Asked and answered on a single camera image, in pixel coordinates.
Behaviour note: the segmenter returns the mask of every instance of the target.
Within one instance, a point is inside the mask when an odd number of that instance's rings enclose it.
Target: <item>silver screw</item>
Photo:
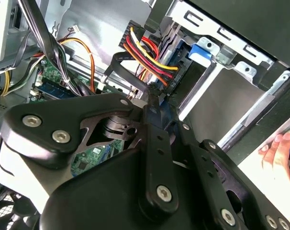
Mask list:
[[[53,132],[52,137],[55,142],[58,142],[60,144],[66,144],[70,141],[70,135],[63,130],[57,130]]]
[[[128,102],[123,100],[123,99],[121,99],[121,103],[124,104],[124,105],[128,105]]]
[[[212,149],[216,149],[216,145],[214,145],[212,142],[209,142],[209,145]]]
[[[222,209],[221,213],[222,213],[222,217],[224,221],[226,221],[227,224],[229,224],[230,226],[235,225],[235,219],[233,215],[231,214],[231,212],[229,212],[227,209]]]
[[[150,110],[151,112],[153,112],[154,114],[156,114],[156,109],[155,109],[155,108],[151,107],[149,110]]]
[[[266,221],[269,223],[269,225],[273,229],[277,229],[278,228],[278,226],[277,226],[276,222],[274,221],[274,219],[272,217],[270,217],[269,215],[266,216]]]
[[[170,202],[172,200],[172,193],[164,185],[159,185],[158,188],[156,188],[156,193],[164,202]]]
[[[285,229],[285,230],[290,230],[289,225],[281,218],[278,219],[279,223],[281,224],[281,226]]]
[[[28,115],[22,119],[22,122],[24,123],[24,125],[26,125],[28,127],[35,128],[35,127],[39,127],[41,125],[42,120],[37,116]]]
[[[182,125],[186,130],[190,130],[190,127],[187,124]]]

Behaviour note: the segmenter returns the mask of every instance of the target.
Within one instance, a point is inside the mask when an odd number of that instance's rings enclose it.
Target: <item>motherboard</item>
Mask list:
[[[84,84],[89,85],[89,79],[78,74],[74,77],[79,78]],[[112,90],[105,88],[101,93],[111,93]],[[43,61],[38,70],[38,76],[29,95],[29,103],[41,103],[49,100],[61,100],[72,98],[75,95],[66,88],[61,74],[48,61]],[[106,146],[96,146],[74,156],[71,164],[71,173],[77,176],[94,166],[104,162],[108,158],[116,155],[123,150],[124,141],[114,140]]]

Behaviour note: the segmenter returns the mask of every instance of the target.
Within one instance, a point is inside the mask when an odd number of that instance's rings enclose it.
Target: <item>fingernail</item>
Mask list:
[[[261,150],[262,150],[263,152],[267,151],[267,150],[268,150],[268,145],[264,146]]]
[[[290,140],[290,133],[284,134],[283,139],[284,140]]]
[[[280,142],[282,140],[282,135],[281,134],[279,134],[279,135],[277,135],[276,137],[275,137],[275,142]]]

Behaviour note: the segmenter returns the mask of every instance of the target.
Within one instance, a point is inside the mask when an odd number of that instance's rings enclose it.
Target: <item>fan grille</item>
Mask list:
[[[13,201],[12,198],[9,195],[6,196],[6,198],[4,198],[4,200]],[[13,210],[13,205],[9,205],[9,206],[3,207],[0,210],[0,217],[3,217],[4,215],[7,215],[9,213],[12,213],[12,210]],[[7,230],[10,230],[12,224],[13,224],[13,221],[8,224]]]

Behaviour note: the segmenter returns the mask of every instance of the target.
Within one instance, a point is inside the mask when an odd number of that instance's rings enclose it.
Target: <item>yellow cable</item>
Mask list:
[[[130,48],[128,48],[128,46],[124,43],[124,47],[125,49],[128,51],[128,53],[131,54],[131,56],[135,59],[135,60],[139,60],[131,51]],[[156,76],[165,86],[167,86],[166,81],[164,81],[160,76],[156,75],[152,70],[148,69],[142,62],[139,62],[141,66],[143,66],[143,68],[145,68],[147,71],[149,71],[150,73],[152,73],[154,76]]]
[[[10,85],[10,76],[9,76],[9,71],[7,71],[5,72],[5,86],[3,87],[1,96],[4,96],[7,93],[9,89],[9,85]]]
[[[171,67],[171,66],[165,66],[165,65],[162,65],[160,64],[159,62],[157,62],[156,60],[154,60],[147,52],[145,49],[143,49],[143,47],[140,45],[140,42],[138,40],[135,40],[136,39],[136,36],[135,36],[135,33],[134,33],[134,29],[133,27],[130,27],[130,32],[131,32],[131,35],[133,37],[133,41],[134,43],[136,44],[136,46],[139,48],[139,50],[142,51],[142,53],[147,57],[149,58],[149,60],[151,60],[153,63],[155,63],[157,66],[163,68],[163,69],[168,69],[168,70],[178,70],[178,67]]]
[[[94,89],[95,62],[94,62],[94,58],[93,58],[92,52],[90,51],[89,47],[83,41],[81,41],[78,38],[74,38],[74,37],[67,38],[64,41],[60,42],[60,44],[64,44],[64,43],[70,42],[70,41],[75,41],[75,42],[80,43],[86,49],[86,51],[88,52],[88,54],[90,55],[90,60],[91,60],[91,76],[92,76],[91,77],[91,83],[92,83],[91,84],[91,90],[93,92],[95,92],[95,89]]]

